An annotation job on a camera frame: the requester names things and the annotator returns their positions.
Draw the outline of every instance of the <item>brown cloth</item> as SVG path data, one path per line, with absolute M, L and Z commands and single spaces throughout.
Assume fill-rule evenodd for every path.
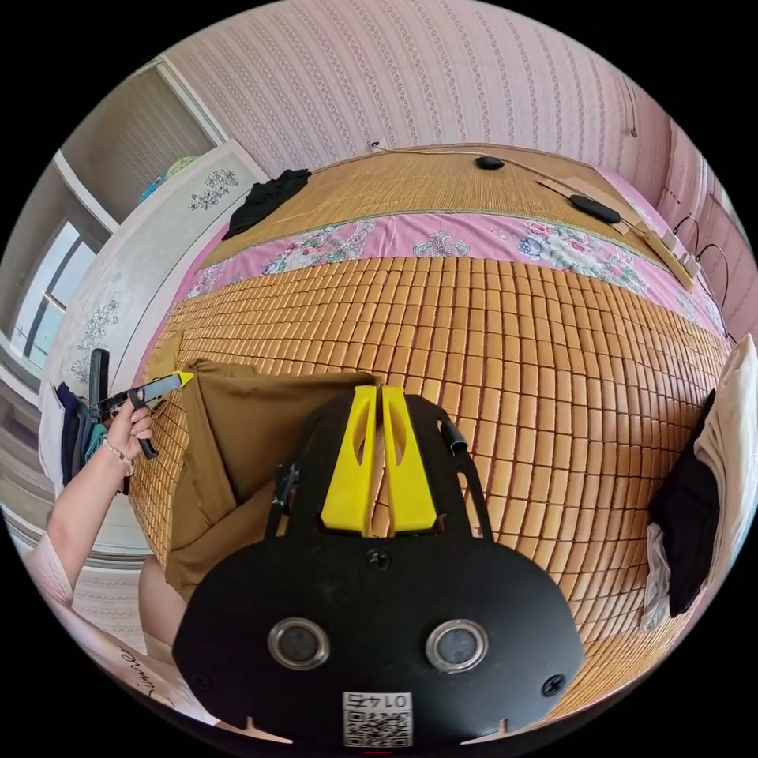
M 182 390 L 189 444 L 171 506 L 166 581 L 189 601 L 225 557 L 263 539 L 274 476 L 310 414 L 366 373 L 269 376 L 252 366 L 198 360 Z

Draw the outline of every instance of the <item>black mouse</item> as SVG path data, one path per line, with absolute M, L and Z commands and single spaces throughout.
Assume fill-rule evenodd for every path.
M 474 163 L 476 163 L 479 168 L 485 168 L 489 171 L 492 171 L 495 168 L 502 168 L 505 165 L 503 161 L 499 158 L 495 158 L 495 156 L 479 156 L 479 158 L 475 159 Z

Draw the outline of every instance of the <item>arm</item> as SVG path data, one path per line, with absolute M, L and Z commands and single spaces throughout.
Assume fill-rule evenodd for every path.
M 100 528 L 129 471 L 125 461 L 140 455 L 140 439 L 152 436 L 148 408 L 134 410 L 127 400 L 111 424 L 107 441 L 61 492 L 47 525 L 47 536 L 60 558 L 72 587 L 76 587 L 87 556 L 92 552 Z

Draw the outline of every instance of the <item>bed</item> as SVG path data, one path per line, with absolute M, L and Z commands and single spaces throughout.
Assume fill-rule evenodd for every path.
M 663 223 L 619 177 L 518 154 Z M 182 332 L 180 364 L 368 370 L 440 403 L 473 449 L 497 539 L 548 571 L 574 613 L 587 657 L 560 718 L 647 672 L 687 624 L 640 630 L 646 508 L 726 361 L 719 309 L 703 283 L 685 291 L 639 238 L 528 171 L 394 157 L 322 171 L 244 239 L 212 242 L 136 379 Z M 139 464 L 131 490 L 162 561 L 186 441 L 175 393 L 156 420 L 161 457 Z M 377 535 L 387 508 L 382 491 Z

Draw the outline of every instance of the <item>floral bedsheet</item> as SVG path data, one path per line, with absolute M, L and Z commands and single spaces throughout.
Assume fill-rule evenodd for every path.
M 571 227 L 483 213 L 382 216 L 265 242 L 208 268 L 193 266 L 174 305 L 257 276 L 372 257 L 489 258 L 593 276 L 724 336 L 719 309 L 701 284 L 687 292 L 667 269 Z

